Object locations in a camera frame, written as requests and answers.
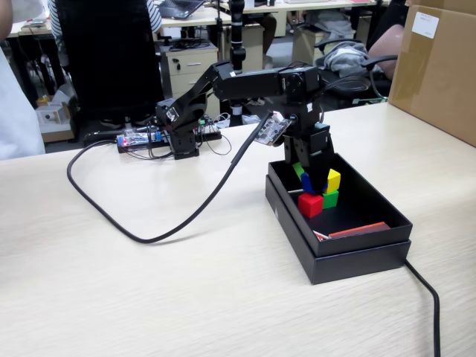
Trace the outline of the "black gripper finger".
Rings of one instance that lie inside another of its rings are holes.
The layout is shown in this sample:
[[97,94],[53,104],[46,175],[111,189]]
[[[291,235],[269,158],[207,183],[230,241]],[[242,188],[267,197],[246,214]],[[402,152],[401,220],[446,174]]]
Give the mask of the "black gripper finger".
[[304,169],[309,175],[314,191],[322,191],[326,186],[333,159],[334,151],[332,149],[321,150],[306,158]]
[[302,138],[284,136],[285,162],[299,164],[303,173],[309,174],[309,142]]

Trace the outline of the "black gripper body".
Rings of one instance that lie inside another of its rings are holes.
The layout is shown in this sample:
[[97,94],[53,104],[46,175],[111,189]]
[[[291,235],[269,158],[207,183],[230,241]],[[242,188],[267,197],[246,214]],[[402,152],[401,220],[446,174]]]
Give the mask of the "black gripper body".
[[283,134],[302,138],[309,142],[309,154],[331,149],[330,126],[321,121],[320,108],[292,108],[289,120],[291,125]]

